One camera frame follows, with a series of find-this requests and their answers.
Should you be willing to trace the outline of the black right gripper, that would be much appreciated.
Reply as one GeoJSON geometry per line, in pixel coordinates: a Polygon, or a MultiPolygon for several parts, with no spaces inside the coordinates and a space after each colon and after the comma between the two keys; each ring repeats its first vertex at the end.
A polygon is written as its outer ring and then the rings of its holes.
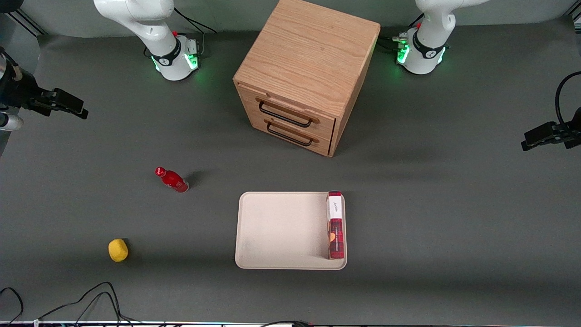
{"type": "Polygon", "coordinates": [[[2,108],[8,106],[24,108],[45,117],[50,117],[52,112],[64,112],[81,119],[89,117],[89,111],[84,108],[83,100],[59,88],[41,91],[31,74],[21,69],[3,47],[0,51],[2,108]],[[37,101],[40,95],[45,103],[37,101]]]}

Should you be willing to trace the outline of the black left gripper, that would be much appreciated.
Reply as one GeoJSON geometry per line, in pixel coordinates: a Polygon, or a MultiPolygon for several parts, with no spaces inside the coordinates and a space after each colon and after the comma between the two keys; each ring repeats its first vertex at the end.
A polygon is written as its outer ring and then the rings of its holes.
{"type": "Polygon", "coordinates": [[[568,139],[563,139],[565,135],[561,124],[550,121],[533,128],[524,134],[525,139],[521,142],[523,151],[529,151],[535,147],[564,143],[566,149],[572,149],[581,144],[581,107],[577,108],[572,120],[564,123],[564,129],[568,133],[568,139]]]}

